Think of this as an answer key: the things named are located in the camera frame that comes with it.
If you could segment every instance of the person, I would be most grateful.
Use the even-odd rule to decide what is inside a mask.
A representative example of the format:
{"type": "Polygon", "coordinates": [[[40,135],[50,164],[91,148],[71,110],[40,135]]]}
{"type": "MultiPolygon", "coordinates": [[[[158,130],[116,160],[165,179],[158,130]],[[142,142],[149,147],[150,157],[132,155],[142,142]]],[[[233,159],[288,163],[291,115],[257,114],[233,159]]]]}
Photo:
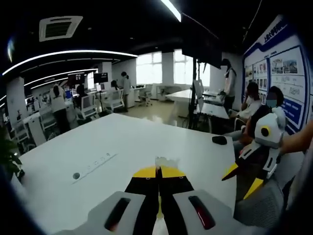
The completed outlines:
{"type": "Polygon", "coordinates": [[[84,85],[78,85],[76,88],[76,92],[78,96],[74,98],[75,106],[79,109],[82,109],[82,97],[87,96],[87,94],[85,93],[84,85]]]}
{"type": "Polygon", "coordinates": [[[228,112],[228,110],[232,108],[235,100],[235,83],[237,74],[228,59],[222,60],[222,66],[227,66],[227,71],[225,73],[224,108],[226,109],[226,112],[228,112]]]}
{"type": "Polygon", "coordinates": [[[54,84],[49,94],[54,117],[61,134],[63,134],[70,130],[65,106],[65,91],[58,84],[54,84]]]}
{"type": "Polygon", "coordinates": [[[248,119],[244,132],[242,133],[242,131],[235,131],[225,134],[225,136],[232,137],[234,141],[233,144],[236,159],[239,157],[240,151],[253,141],[257,121],[265,115],[269,114],[272,108],[280,107],[283,102],[284,95],[282,91],[278,87],[272,86],[268,91],[266,105],[260,106],[254,115],[248,119]]]}
{"type": "Polygon", "coordinates": [[[244,123],[259,109],[262,105],[259,98],[259,86],[255,82],[249,83],[245,92],[245,99],[241,104],[240,112],[232,112],[230,118],[239,118],[244,123]]]}
{"type": "Polygon", "coordinates": [[[113,80],[111,82],[111,88],[107,91],[105,98],[104,99],[119,99],[118,97],[118,93],[114,93],[115,91],[118,91],[119,88],[117,86],[117,82],[115,80],[113,80]]]}
{"type": "Polygon", "coordinates": [[[129,76],[127,75],[126,72],[122,72],[121,76],[122,76],[122,84],[123,84],[123,89],[124,89],[124,92],[123,92],[124,110],[125,112],[128,112],[128,100],[127,99],[128,99],[128,95],[131,89],[131,83],[129,80],[129,76]]]}

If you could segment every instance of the cable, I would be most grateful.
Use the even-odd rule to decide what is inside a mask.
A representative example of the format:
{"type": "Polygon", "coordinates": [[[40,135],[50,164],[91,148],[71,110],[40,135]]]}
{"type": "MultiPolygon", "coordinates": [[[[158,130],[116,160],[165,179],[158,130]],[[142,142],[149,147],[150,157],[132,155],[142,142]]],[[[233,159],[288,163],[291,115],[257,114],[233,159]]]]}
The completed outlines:
{"type": "Polygon", "coordinates": [[[262,1],[263,1],[263,0],[260,0],[259,7],[258,7],[258,9],[256,10],[256,13],[255,13],[255,15],[254,15],[254,17],[253,17],[253,19],[252,19],[252,21],[251,21],[251,23],[250,23],[249,28],[246,30],[246,34],[245,34],[245,36],[244,36],[244,39],[243,39],[243,42],[242,42],[242,43],[244,43],[244,41],[245,41],[245,39],[246,39],[246,36],[247,36],[247,34],[248,34],[248,31],[249,31],[249,29],[251,28],[251,25],[252,25],[252,23],[253,23],[253,21],[254,21],[256,15],[257,15],[258,12],[259,12],[259,9],[260,9],[260,6],[261,6],[261,4],[262,4],[262,1]]]}

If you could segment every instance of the air vent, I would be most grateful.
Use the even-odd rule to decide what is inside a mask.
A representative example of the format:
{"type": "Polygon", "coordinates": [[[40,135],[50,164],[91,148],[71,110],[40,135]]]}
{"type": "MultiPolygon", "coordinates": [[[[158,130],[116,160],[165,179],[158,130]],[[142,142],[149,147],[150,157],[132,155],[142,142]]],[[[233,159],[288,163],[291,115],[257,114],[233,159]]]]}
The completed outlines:
{"type": "Polygon", "coordinates": [[[82,19],[82,16],[62,16],[40,20],[39,42],[71,38],[82,19]]]}

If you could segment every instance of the black pole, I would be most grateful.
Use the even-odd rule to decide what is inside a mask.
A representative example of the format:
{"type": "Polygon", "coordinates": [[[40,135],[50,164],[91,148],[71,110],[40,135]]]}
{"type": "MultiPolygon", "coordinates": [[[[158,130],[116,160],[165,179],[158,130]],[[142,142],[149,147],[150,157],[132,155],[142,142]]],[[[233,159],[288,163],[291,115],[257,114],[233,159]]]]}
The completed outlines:
{"type": "Polygon", "coordinates": [[[194,119],[194,109],[195,109],[195,99],[196,99],[196,90],[194,85],[194,80],[197,79],[197,60],[193,59],[193,77],[192,77],[192,94],[191,102],[189,103],[189,124],[188,129],[192,129],[192,123],[194,119]]]}

